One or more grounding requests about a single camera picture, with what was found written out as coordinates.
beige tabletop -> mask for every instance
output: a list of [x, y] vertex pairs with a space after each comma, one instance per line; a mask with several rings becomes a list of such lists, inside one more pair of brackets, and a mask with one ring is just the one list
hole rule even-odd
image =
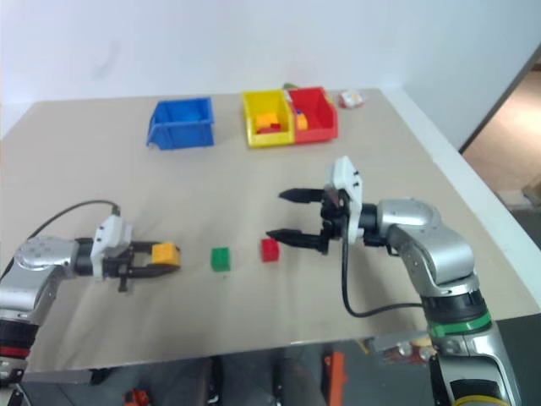
[[[277, 263], [260, 260], [265, 230], [320, 229], [318, 205], [277, 195], [322, 186], [325, 165], [349, 155], [365, 201], [414, 196], [437, 206], [476, 255], [481, 287], [495, 318], [532, 314], [535, 301], [492, 238], [431, 161], [385, 97], [339, 110], [330, 143], [249, 149], [240, 96], [213, 96], [215, 145], [176, 151], [145, 146], [158, 98], [35, 104], [3, 141], [3, 266], [50, 215], [75, 202], [121, 205], [135, 239], [172, 240], [182, 270], [136, 281], [65, 282], [30, 356], [30, 370], [64, 370], [224, 354], [289, 343], [367, 337], [425, 328], [418, 309], [354, 319], [340, 291], [340, 249], [328, 256], [281, 245]], [[47, 233], [93, 235], [107, 216], [86, 207]], [[210, 249], [228, 246], [232, 270], [215, 273]], [[385, 249], [350, 251], [350, 295], [357, 310], [419, 301], [402, 262]]]

